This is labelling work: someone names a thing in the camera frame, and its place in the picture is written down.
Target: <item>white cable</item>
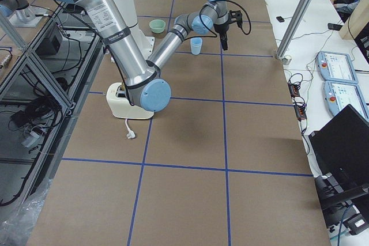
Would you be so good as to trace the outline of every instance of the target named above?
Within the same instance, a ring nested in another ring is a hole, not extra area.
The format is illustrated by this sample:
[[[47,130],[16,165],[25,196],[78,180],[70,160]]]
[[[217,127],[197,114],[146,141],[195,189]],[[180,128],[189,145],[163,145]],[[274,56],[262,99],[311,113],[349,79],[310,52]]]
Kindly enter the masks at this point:
[[[135,133],[134,133],[134,131],[132,131],[132,130],[130,129],[130,127],[128,126],[128,118],[126,118],[125,123],[126,123],[126,127],[127,127],[127,130],[128,130],[127,138],[128,138],[128,139],[133,139],[133,138],[135,138],[135,137],[136,137],[136,134],[135,134]]]

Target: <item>blue-framed tablet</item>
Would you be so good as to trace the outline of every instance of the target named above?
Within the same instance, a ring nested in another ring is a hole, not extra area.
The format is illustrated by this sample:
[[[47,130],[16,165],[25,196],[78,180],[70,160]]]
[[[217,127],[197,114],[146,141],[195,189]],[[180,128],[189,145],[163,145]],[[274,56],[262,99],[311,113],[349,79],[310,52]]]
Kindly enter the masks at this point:
[[[350,84],[359,82],[348,54],[321,51],[317,55],[317,64],[321,70],[321,76],[326,81]]]
[[[324,91],[328,108],[333,116],[338,114],[348,104],[351,104],[359,114],[369,120],[369,111],[359,85],[326,81]]]

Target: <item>clear plastic wrap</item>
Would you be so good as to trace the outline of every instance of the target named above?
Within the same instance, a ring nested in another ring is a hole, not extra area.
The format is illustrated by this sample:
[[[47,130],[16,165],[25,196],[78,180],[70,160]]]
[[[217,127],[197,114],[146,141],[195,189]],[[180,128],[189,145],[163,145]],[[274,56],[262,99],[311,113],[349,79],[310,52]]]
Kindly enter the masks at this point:
[[[0,224],[0,245],[23,246],[27,243],[44,205],[52,180],[44,180],[36,192],[14,210],[9,219]]]

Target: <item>metal post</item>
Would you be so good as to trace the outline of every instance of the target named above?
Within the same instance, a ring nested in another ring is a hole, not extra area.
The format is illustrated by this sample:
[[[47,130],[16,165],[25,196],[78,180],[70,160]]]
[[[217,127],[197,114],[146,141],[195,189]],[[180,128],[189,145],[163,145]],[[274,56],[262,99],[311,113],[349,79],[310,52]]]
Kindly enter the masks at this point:
[[[19,35],[17,30],[12,26],[10,21],[0,13],[0,27],[4,30],[4,32],[11,38],[11,40],[24,51],[27,47],[27,43],[24,39]]]
[[[300,0],[294,14],[292,17],[291,22],[289,23],[287,30],[283,36],[281,44],[276,52],[276,58],[281,60],[284,57],[284,54],[297,30],[299,24],[310,4],[311,0]]]

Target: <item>table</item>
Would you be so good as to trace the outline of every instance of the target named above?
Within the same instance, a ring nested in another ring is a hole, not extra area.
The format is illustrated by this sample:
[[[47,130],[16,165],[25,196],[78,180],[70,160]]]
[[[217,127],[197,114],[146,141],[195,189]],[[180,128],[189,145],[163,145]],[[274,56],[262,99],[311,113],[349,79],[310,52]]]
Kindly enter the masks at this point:
[[[231,26],[227,52],[204,39],[198,56],[184,42],[162,73],[169,106],[130,120],[134,140],[102,61],[28,245],[329,245],[264,0],[234,1],[251,35]],[[205,0],[135,3],[150,34]]]
[[[300,0],[265,0],[268,8],[270,21],[273,25],[273,32],[277,44],[287,29],[289,21],[278,22],[277,16],[292,17]],[[305,80],[311,79],[310,72],[306,69],[306,64],[312,68],[313,79],[311,82],[302,83],[300,94],[306,100],[307,104],[307,130],[306,135],[313,131],[320,130],[333,116],[329,112],[325,102],[325,95],[323,92],[324,80],[322,79],[315,60],[315,56],[319,51],[331,51],[350,54],[355,69],[369,70],[369,64],[365,60],[360,50],[356,47],[353,40],[343,40],[338,31],[327,31],[327,24],[342,23],[339,15],[336,13],[334,7],[329,0],[312,0],[303,19],[293,36],[296,39],[291,41],[286,54],[292,56],[292,61],[288,66],[284,66],[286,72],[286,79],[289,79],[291,74],[301,73]],[[312,35],[302,36],[304,34],[317,33]],[[363,92],[366,102],[369,102],[369,74],[359,74],[359,85]],[[321,175],[320,169],[311,151],[309,156],[310,167],[314,176]],[[342,236],[341,245],[367,245],[369,240],[369,230],[357,236]],[[336,245],[337,241],[333,240],[332,245]]]

